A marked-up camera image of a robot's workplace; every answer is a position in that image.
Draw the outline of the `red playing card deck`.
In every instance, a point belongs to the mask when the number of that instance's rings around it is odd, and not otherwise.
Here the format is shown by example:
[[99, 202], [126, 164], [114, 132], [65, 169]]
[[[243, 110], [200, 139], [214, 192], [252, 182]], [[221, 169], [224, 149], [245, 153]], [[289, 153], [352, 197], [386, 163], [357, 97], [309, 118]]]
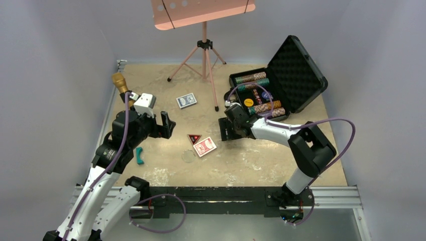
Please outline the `red playing card deck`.
[[193, 145], [193, 148], [196, 154], [201, 158], [207, 155], [208, 153], [214, 151], [217, 148], [217, 146], [211, 137], [207, 137], [201, 140], [200, 142], [196, 143], [195, 145]]

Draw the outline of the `blue playing card deck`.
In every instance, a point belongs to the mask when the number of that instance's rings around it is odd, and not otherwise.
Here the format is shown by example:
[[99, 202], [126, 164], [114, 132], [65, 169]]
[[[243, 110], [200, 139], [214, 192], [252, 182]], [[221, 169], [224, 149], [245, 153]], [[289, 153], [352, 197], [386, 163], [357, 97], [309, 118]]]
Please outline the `blue playing card deck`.
[[190, 107], [192, 105], [197, 104], [197, 100], [196, 100], [195, 95], [193, 93], [189, 93], [189, 94], [180, 96], [180, 97], [176, 98], [176, 101], [177, 101], [178, 107], [180, 109], [184, 109], [184, 108], [187, 108], [187, 107]]

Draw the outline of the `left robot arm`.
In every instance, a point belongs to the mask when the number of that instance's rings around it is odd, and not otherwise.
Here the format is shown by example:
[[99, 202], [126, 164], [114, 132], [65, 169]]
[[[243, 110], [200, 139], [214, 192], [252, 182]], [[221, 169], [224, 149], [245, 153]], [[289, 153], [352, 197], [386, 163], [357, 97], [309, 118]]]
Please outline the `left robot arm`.
[[111, 188], [134, 157], [134, 149], [146, 138], [169, 139], [176, 122], [161, 112], [162, 125], [155, 117], [134, 110], [121, 111], [112, 122], [112, 131], [97, 148], [86, 183], [68, 216], [44, 240], [103, 240], [131, 205], [149, 201], [149, 182], [132, 176], [107, 206]]

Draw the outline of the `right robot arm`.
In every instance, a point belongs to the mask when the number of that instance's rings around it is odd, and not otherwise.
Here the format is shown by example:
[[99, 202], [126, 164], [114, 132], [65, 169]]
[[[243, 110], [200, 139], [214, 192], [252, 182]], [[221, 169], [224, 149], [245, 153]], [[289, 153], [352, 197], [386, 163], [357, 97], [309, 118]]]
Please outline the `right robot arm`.
[[238, 104], [229, 106], [225, 115], [218, 120], [222, 141], [249, 138], [272, 141], [290, 148], [297, 167], [282, 186], [281, 196], [288, 204], [295, 204], [301, 199], [302, 192], [337, 154], [329, 139], [312, 122], [291, 126], [258, 114], [248, 115]]

